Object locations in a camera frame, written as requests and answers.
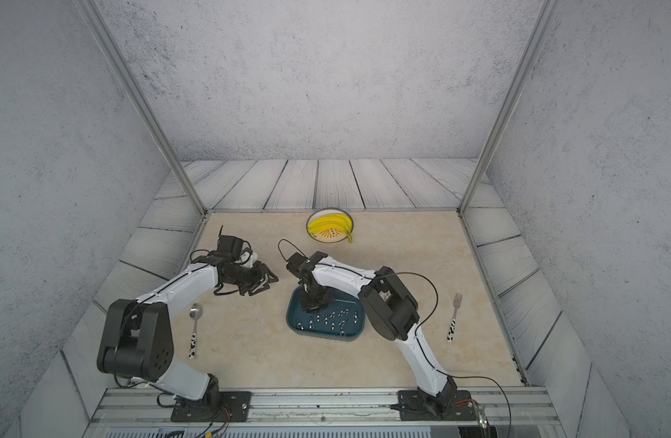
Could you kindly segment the teal plastic storage box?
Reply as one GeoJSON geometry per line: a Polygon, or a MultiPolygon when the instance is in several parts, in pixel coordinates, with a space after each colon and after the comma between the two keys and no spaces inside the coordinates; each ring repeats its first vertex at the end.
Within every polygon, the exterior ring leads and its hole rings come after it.
{"type": "Polygon", "coordinates": [[[293,292],[286,313],[286,324],[295,333],[322,339],[354,341],[363,332],[366,312],[356,297],[332,289],[333,301],[316,312],[309,312],[302,308],[302,292],[304,287],[293,292]]]}

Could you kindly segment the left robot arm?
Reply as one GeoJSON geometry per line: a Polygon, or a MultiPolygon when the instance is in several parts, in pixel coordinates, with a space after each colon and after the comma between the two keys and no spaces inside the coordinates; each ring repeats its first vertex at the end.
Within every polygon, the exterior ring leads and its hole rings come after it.
{"type": "Polygon", "coordinates": [[[172,321],[205,292],[224,283],[245,286],[255,295],[279,281],[266,264],[243,265],[201,257],[162,286],[137,299],[118,299],[107,310],[97,354],[100,372],[145,381],[189,402],[218,397],[213,377],[198,372],[175,354],[172,321]]]}

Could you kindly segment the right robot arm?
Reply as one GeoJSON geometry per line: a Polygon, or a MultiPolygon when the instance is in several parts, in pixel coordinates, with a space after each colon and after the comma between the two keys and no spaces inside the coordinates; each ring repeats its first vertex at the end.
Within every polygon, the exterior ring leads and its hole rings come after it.
{"type": "Polygon", "coordinates": [[[295,253],[286,261],[287,270],[304,288],[302,308],[321,310],[333,301],[333,292],[356,297],[375,331],[399,347],[411,368],[428,414],[441,417],[452,407],[458,387],[437,361],[422,330],[419,303],[394,270],[354,268],[326,253],[311,257],[295,253]]]}

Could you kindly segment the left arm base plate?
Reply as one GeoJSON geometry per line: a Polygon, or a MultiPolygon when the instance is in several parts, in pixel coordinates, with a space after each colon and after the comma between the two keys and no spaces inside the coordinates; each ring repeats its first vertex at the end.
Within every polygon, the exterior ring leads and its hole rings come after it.
{"type": "Polygon", "coordinates": [[[176,400],[172,423],[246,423],[251,392],[218,392],[200,401],[176,400]]]}

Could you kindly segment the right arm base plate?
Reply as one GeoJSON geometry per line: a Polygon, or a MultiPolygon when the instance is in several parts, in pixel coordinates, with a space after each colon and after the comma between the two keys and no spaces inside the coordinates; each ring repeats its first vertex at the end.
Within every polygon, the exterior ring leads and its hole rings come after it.
{"type": "Polygon", "coordinates": [[[468,391],[457,391],[446,401],[420,390],[399,391],[397,403],[392,404],[390,408],[399,412],[399,419],[404,422],[470,422],[478,419],[468,391]]]}

